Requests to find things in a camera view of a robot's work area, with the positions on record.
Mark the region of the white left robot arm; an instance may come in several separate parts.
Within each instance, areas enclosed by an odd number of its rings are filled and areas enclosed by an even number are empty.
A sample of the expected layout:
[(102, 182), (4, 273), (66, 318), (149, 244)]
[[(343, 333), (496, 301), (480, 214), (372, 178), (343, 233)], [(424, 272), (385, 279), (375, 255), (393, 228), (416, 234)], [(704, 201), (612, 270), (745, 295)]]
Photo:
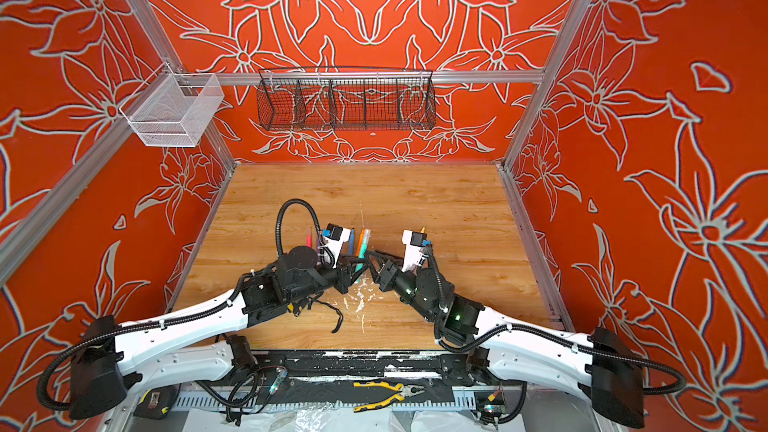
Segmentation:
[(324, 263), (315, 250), (299, 246), (241, 275), (233, 289), (176, 313), (122, 324), (112, 315), (98, 318), (44, 369), (37, 400), (73, 420), (95, 417), (126, 398), (139, 382), (140, 366), (204, 339), (267, 322), (327, 289), (343, 290), (369, 266), (368, 260), (351, 256)]

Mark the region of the green marker pen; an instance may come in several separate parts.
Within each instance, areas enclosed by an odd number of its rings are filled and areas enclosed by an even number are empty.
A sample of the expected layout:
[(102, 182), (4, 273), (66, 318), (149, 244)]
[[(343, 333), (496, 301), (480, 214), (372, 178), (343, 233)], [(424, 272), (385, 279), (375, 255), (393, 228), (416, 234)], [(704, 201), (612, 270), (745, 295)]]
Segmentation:
[(357, 258), (355, 272), (356, 273), (363, 272), (366, 269), (366, 267), (367, 267), (367, 262), (368, 262), (368, 260), (366, 258), (366, 253), (365, 252), (361, 252), (359, 254), (358, 258)]

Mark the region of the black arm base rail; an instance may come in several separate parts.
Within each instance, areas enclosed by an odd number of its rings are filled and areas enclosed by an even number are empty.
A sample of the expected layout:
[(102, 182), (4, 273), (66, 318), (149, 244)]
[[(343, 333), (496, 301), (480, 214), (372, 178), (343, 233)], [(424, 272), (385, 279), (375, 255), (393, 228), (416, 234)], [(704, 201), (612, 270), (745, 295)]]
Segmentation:
[(497, 385), (468, 356), (444, 350), (253, 350), (260, 366), (281, 365), (290, 378), (310, 381), (440, 381), (450, 386)]

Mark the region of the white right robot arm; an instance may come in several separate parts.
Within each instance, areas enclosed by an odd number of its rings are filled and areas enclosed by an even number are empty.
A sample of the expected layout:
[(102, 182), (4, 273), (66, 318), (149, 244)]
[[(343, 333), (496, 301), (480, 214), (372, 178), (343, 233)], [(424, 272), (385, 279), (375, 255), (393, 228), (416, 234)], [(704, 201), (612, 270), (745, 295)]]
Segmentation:
[(433, 327), (445, 351), (479, 360), (500, 381), (532, 383), (587, 401), (626, 427), (645, 425), (644, 400), (687, 384), (682, 372), (633, 353), (614, 332), (569, 333), (506, 316), (455, 291), (432, 252), (415, 264), (381, 252), (365, 258), (375, 283), (394, 292)]

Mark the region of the orange marker pen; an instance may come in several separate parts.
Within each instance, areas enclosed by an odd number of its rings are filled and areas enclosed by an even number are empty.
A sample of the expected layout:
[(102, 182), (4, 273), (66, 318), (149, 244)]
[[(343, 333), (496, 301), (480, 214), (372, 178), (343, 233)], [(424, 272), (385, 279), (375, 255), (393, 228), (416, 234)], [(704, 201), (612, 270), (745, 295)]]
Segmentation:
[(363, 230), (364, 229), (361, 229), (359, 231), (359, 233), (357, 234), (357, 238), (355, 239), (355, 242), (356, 242), (356, 252), (357, 252), (357, 256), (356, 257), (358, 257), (359, 254), (361, 253), (360, 240), (361, 240), (361, 236), (362, 236)]

